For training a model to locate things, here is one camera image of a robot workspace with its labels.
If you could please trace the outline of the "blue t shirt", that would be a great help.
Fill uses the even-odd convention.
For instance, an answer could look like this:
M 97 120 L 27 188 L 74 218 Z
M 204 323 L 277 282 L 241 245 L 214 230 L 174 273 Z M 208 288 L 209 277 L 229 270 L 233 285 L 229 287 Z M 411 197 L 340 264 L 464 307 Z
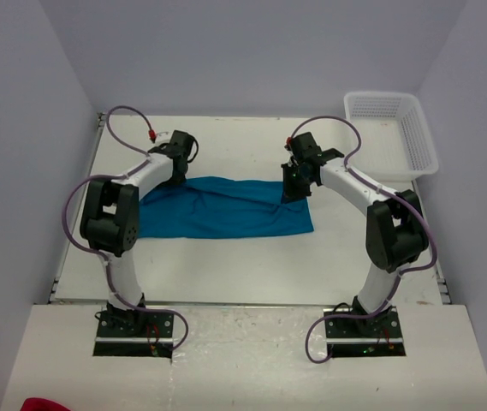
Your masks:
M 282 202 L 282 183 L 204 176 L 140 201 L 140 238 L 242 239 L 312 233 L 306 200 Z

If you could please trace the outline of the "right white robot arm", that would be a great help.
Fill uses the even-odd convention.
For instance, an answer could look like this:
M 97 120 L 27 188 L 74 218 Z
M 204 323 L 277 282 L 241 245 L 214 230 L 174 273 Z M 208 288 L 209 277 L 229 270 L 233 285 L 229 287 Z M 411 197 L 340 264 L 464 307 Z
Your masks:
M 344 155 L 322 150 L 312 134 L 287 139 L 289 160 L 282 165 L 282 202 L 303 200 L 311 186 L 323 186 L 339 195 L 365 216 L 365 250 L 371 261 L 361 291 L 347 313 L 353 330 L 368 337 L 382 324 L 402 275 L 431 243 L 417 195 L 397 192 L 356 170 Z

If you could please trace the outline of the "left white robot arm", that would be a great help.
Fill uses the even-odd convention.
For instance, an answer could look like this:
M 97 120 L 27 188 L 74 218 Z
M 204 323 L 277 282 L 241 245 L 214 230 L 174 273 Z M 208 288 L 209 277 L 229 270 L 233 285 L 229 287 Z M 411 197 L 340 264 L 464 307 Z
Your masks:
M 107 311 L 117 315 L 116 325 L 130 337 L 146 329 L 149 312 L 133 257 L 140 233 L 140 201 L 155 188 L 182 184 L 198 152 L 195 137 L 176 130 L 169 141 L 146 152 L 142 164 L 120 176 L 99 176 L 88 183 L 80 236 L 103 261 Z

